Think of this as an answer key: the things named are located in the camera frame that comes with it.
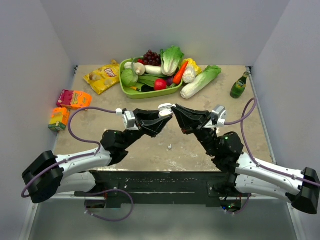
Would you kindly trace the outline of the green plastic tray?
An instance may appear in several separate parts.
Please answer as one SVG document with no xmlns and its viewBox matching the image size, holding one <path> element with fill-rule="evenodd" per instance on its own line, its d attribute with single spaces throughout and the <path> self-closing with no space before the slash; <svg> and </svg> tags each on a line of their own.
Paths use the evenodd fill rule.
<svg viewBox="0 0 320 240">
<path fill-rule="evenodd" d="M 130 99 L 133 99 L 133 100 L 147 99 L 147 98 L 155 98 L 155 97 L 161 97 L 161 96 L 174 94 L 183 85 L 183 82 L 181 82 L 179 85 L 177 85 L 173 88 L 167 88 L 164 90 L 149 91 L 149 92 L 139 92 L 139 91 L 136 91 L 132 88 L 126 87 L 122 83 L 122 72 L 125 69 L 125 67 L 124 67 L 125 63 L 131 62 L 132 60 L 133 60 L 132 58 L 126 59 L 126 60 L 122 61 L 119 65 L 120 86 L 121 86 L 123 93 L 126 94 Z"/>
</svg>

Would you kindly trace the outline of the large napa cabbage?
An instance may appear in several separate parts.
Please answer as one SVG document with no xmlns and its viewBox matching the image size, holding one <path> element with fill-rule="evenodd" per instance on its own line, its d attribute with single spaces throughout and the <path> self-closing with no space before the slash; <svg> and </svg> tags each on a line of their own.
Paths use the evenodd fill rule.
<svg viewBox="0 0 320 240">
<path fill-rule="evenodd" d="M 200 73 L 193 82 L 188 83 L 180 91 L 180 95 L 184 99 L 190 99 L 204 87 L 211 83 L 222 72 L 222 69 L 217 65 L 208 65 L 202 73 Z"/>
</svg>

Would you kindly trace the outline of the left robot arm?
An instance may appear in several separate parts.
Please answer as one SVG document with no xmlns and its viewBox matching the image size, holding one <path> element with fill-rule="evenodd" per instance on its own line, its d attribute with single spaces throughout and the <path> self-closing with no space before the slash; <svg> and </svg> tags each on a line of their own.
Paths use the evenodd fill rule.
<svg viewBox="0 0 320 240">
<path fill-rule="evenodd" d="M 54 196 L 63 180 L 92 168 L 108 167 L 120 163 L 127 155 L 127 148 L 142 136 L 155 138 L 172 119 L 171 109 L 129 111 L 117 108 L 109 110 L 121 116 L 124 131 L 106 130 L 101 141 L 89 140 L 97 147 L 69 155 L 55 155 L 43 152 L 23 173 L 25 187 L 22 198 L 31 198 L 35 204 Z"/>
</svg>

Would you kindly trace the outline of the purple grapes bunch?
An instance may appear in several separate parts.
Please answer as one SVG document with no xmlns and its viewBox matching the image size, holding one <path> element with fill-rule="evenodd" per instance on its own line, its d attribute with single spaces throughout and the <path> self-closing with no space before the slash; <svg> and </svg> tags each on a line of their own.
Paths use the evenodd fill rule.
<svg viewBox="0 0 320 240">
<path fill-rule="evenodd" d="M 161 66 L 161 56 L 158 53 L 156 53 L 152 50 L 149 50 L 146 54 L 143 55 L 141 63 L 144 65 L 160 67 Z"/>
</svg>

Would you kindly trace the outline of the round green cabbage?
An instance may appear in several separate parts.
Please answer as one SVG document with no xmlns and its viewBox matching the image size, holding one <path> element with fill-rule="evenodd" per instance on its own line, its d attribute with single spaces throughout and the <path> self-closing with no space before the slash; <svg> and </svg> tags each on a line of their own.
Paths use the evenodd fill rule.
<svg viewBox="0 0 320 240">
<path fill-rule="evenodd" d="M 121 73 L 121 82 L 126 87 L 133 87 L 138 82 L 138 75 L 132 69 L 124 69 Z"/>
</svg>

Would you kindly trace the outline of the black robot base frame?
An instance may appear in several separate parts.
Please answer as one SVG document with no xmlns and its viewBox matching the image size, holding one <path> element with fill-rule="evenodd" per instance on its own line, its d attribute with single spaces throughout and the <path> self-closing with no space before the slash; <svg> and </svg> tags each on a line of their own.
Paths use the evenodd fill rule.
<svg viewBox="0 0 320 240">
<path fill-rule="evenodd" d="M 244 206 L 246 193 L 230 184 L 232 178 L 222 172 L 178 171 L 95 171 L 95 186 L 88 192 L 76 191 L 76 197 L 97 197 L 100 207 L 119 208 L 136 205 L 204 205 L 236 212 Z"/>
</svg>

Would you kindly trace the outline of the beige mushroom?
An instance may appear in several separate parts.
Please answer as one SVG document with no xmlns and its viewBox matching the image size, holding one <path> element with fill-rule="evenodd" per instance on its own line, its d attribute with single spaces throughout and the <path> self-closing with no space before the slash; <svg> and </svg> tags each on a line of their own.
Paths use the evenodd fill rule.
<svg viewBox="0 0 320 240">
<path fill-rule="evenodd" d="M 142 63 L 135 62 L 135 63 L 133 63 L 132 66 L 133 66 L 133 70 L 134 70 L 136 75 L 142 76 L 142 75 L 145 74 L 146 68 Z"/>
</svg>

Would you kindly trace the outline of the pink orange snack pack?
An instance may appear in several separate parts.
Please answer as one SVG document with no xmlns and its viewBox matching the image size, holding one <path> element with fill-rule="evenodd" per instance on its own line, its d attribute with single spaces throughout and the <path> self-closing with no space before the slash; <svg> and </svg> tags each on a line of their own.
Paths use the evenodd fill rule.
<svg viewBox="0 0 320 240">
<path fill-rule="evenodd" d="M 57 107 L 78 110 L 89 107 L 92 102 L 92 96 L 83 91 L 63 89 L 56 102 Z"/>
</svg>

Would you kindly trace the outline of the green glass bottle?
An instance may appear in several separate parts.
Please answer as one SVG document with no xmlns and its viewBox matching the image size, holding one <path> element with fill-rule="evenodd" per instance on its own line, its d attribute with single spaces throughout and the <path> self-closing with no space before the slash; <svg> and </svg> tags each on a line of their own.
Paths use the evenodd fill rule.
<svg viewBox="0 0 320 240">
<path fill-rule="evenodd" d="M 248 71 L 244 72 L 242 77 L 239 78 L 232 86 L 230 90 L 230 96 L 234 99 L 238 99 L 244 93 L 247 86 L 247 79 L 250 76 Z"/>
</svg>

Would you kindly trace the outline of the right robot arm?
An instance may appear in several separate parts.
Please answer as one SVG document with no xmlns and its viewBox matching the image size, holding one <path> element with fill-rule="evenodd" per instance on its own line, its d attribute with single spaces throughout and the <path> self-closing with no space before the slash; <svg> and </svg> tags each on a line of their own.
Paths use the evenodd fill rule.
<svg viewBox="0 0 320 240">
<path fill-rule="evenodd" d="M 216 191 L 230 197 L 236 194 L 258 194 L 282 199 L 303 213 L 315 215 L 320 199 L 320 180 L 309 167 L 290 169 L 259 160 L 243 149 L 244 137 L 236 132 L 217 135 L 217 128 L 226 125 L 227 111 L 217 105 L 212 111 L 199 111 L 174 104 L 171 107 L 181 131 L 193 134 L 212 158 L 213 164 L 227 174 Z"/>
</svg>

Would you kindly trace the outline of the yellow Lays chips bag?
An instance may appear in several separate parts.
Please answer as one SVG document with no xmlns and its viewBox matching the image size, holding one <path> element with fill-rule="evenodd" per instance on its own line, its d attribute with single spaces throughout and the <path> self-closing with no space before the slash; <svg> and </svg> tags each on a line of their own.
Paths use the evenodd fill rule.
<svg viewBox="0 0 320 240">
<path fill-rule="evenodd" d="M 101 95 L 120 82 L 120 64 L 112 59 L 110 64 L 93 70 L 86 74 L 83 79 L 96 94 Z"/>
</svg>

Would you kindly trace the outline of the orange carrot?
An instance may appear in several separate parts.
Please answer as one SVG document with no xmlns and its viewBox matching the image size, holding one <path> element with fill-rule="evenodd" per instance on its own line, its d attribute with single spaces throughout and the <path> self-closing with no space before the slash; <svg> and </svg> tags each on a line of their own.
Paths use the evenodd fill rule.
<svg viewBox="0 0 320 240">
<path fill-rule="evenodd" d="M 184 64 L 181 66 L 177 74 L 173 78 L 173 84 L 179 85 L 181 83 L 181 80 L 183 78 L 183 74 L 188 66 L 189 62 L 185 61 Z"/>
</svg>

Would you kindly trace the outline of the purple onion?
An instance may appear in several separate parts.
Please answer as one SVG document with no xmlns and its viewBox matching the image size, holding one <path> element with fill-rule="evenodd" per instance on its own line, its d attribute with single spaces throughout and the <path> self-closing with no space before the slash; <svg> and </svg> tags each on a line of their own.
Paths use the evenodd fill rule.
<svg viewBox="0 0 320 240">
<path fill-rule="evenodd" d="M 174 77 L 173 76 L 170 76 L 170 77 L 168 77 L 165 81 L 166 81 L 166 85 L 168 86 L 168 87 L 170 87 L 172 84 L 173 84 L 173 79 L 174 79 Z"/>
</svg>

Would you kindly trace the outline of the small white case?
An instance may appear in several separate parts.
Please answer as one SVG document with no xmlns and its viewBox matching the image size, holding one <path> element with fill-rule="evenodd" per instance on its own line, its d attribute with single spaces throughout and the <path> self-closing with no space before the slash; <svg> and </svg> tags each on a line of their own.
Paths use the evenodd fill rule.
<svg viewBox="0 0 320 240">
<path fill-rule="evenodd" d="M 163 103 L 161 105 L 158 106 L 158 116 L 160 118 L 164 118 L 164 117 L 168 117 L 168 116 L 172 116 L 174 113 L 172 111 L 172 104 L 171 103 Z"/>
</svg>

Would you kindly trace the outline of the white daikon radish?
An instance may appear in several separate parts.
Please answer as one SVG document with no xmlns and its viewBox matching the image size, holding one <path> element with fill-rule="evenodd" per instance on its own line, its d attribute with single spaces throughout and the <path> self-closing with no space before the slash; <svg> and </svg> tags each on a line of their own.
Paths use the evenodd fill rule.
<svg viewBox="0 0 320 240">
<path fill-rule="evenodd" d="M 149 75 L 162 75 L 162 69 L 160 66 L 145 65 L 145 73 Z"/>
</svg>

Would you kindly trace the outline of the dark green leafy vegetable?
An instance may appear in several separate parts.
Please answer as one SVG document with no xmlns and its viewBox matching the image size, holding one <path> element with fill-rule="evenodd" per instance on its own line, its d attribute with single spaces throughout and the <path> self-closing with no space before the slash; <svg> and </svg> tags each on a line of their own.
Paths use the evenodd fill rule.
<svg viewBox="0 0 320 240">
<path fill-rule="evenodd" d="M 144 85 L 147 85 L 149 87 L 151 87 L 153 90 L 154 90 L 154 83 L 157 79 L 163 79 L 165 80 L 164 78 L 160 78 L 160 77 L 157 77 L 157 76 L 148 76 L 148 75 L 141 75 L 138 77 L 138 83 L 141 83 L 141 84 L 144 84 Z"/>
</svg>

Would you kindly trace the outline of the green lettuce head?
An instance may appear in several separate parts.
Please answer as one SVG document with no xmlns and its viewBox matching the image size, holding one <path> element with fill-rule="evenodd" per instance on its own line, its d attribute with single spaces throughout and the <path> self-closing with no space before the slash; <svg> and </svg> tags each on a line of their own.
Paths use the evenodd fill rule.
<svg viewBox="0 0 320 240">
<path fill-rule="evenodd" d="M 172 76 L 181 63 L 184 53 L 178 46 L 171 46 L 166 50 L 160 50 L 161 72 L 163 75 Z"/>
</svg>

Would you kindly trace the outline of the orange green juice box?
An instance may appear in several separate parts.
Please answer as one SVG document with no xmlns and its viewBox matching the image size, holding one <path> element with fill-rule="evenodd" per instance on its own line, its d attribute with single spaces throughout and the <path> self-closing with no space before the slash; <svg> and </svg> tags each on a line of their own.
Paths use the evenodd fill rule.
<svg viewBox="0 0 320 240">
<path fill-rule="evenodd" d="M 70 111 L 65 107 L 57 107 L 54 108 L 50 121 L 48 124 L 48 128 L 54 132 L 64 131 L 68 125 L 70 116 Z"/>
</svg>

